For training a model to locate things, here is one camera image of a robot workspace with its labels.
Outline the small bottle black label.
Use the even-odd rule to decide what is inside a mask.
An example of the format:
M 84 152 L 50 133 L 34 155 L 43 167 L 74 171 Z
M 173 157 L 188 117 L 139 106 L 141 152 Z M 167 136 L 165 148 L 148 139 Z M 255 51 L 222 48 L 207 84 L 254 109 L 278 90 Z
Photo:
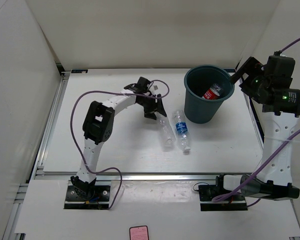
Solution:
M 219 97 L 224 93 L 224 89 L 223 89 L 223 88 L 217 87 L 215 90 L 216 90 L 216 94 L 217 94 Z

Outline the clear bottle red label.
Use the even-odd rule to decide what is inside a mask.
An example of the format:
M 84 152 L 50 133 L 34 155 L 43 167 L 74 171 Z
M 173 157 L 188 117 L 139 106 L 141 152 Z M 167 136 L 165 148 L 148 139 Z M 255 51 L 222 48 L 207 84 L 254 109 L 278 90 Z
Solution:
M 214 83 L 211 87 L 203 94 L 203 98 L 206 100 L 217 100 L 220 96 L 217 95 L 216 88 L 222 88 L 219 84 Z

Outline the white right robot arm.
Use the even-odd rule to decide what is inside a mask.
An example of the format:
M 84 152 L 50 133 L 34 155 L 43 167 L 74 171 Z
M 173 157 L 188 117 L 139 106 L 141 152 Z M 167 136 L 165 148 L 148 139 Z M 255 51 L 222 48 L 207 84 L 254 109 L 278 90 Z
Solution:
M 300 90 L 291 88 L 296 61 L 279 51 L 268 57 L 265 65 L 256 58 L 248 60 L 232 75 L 235 84 L 241 77 L 241 91 L 262 105 L 264 142 L 262 159 L 252 174 L 221 177 L 215 186 L 213 203 L 233 195 L 274 201 L 297 199 L 300 189 L 293 185 L 291 175 L 292 140 L 300 129 Z

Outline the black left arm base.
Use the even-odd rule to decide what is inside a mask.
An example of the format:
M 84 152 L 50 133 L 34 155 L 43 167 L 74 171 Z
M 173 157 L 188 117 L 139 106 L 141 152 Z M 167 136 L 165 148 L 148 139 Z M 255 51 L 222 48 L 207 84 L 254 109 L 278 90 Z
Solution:
M 71 176 L 67 185 L 65 210 L 107 210 L 110 206 L 111 182 L 83 182 Z

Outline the clear unlabelled plastic bottle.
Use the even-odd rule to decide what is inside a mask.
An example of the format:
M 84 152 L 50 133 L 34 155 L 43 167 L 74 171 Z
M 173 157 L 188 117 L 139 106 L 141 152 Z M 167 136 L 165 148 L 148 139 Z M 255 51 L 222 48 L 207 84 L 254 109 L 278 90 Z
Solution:
M 157 116 L 160 145 L 164 151 L 171 151 L 175 146 L 176 137 L 170 125 L 169 119 L 165 116 Z

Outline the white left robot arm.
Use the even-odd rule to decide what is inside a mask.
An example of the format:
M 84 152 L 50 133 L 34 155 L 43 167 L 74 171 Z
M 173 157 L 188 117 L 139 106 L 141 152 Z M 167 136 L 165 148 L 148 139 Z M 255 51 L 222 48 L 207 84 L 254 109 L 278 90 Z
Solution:
M 115 116 L 133 105 L 140 105 L 147 119 L 156 120 L 157 114 L 167 116 L 162 102 L 164 96 L 157 91 L 154 80 L 140 77 L 136 83 L 125 86 L 121 92 L 108 92 L 110 99 L 91 102 L 82 125 L 84 148 L 78 148 L 80 168 L 70 178 L 76 193 L 83 200 L 89 201 L 96 194 L 95 184 L 99 174 L 96 168 L 101 149 L 113 132 Z

